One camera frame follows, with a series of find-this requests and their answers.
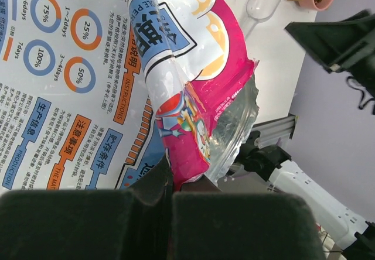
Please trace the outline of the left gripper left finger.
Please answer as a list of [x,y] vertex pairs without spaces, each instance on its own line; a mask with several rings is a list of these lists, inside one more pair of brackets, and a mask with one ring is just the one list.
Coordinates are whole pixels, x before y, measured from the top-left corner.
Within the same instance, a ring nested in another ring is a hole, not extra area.
[[1,197],[2,259],[166,259],[172,172],[163,158],[125,190]]

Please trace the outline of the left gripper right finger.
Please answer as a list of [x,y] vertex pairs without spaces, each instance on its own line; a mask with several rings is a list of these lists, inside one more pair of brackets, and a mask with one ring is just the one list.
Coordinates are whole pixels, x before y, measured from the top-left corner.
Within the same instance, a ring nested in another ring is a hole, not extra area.
[[223,193],[207,178],[172,196],[173,259],[325,259],[311,209],[293,194]]

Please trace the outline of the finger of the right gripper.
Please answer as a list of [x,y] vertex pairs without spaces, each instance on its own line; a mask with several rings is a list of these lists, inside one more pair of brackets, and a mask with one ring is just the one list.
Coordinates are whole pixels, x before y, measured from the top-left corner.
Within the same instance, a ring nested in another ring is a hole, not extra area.
[[328,73],[374,80],[374,14],[368,9],[338,22],[291,22],[285,30]]

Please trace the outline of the clear plastic scoop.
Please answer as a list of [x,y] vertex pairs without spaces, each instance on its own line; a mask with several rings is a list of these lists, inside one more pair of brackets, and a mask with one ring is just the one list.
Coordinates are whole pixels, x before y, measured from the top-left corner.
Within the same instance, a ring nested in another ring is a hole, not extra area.
[[282,0],[247,0],[239,25],[247,40],[254,28],[268,21],[275,13]]

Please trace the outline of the cat food bag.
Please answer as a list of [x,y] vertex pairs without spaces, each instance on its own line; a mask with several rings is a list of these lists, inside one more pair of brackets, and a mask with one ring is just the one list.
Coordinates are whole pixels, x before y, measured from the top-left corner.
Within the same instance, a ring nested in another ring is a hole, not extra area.
[[1,0],[1,192],[216,182],[256,66],[224,0]]

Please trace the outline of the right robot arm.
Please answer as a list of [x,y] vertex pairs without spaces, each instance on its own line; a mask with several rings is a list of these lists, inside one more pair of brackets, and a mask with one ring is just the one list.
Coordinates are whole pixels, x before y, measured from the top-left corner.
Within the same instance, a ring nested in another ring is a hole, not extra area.
[[[338,22],[291,22],[285,30],[327,73],[348,72],[346,84],[361,93],[359,109],[374,101],[374,14],[364,9]],[[272,188],[302,197],[346,259],[374,259],[374,223],[335,199],[303,173],[281,147],[243,144],[236,162]]]

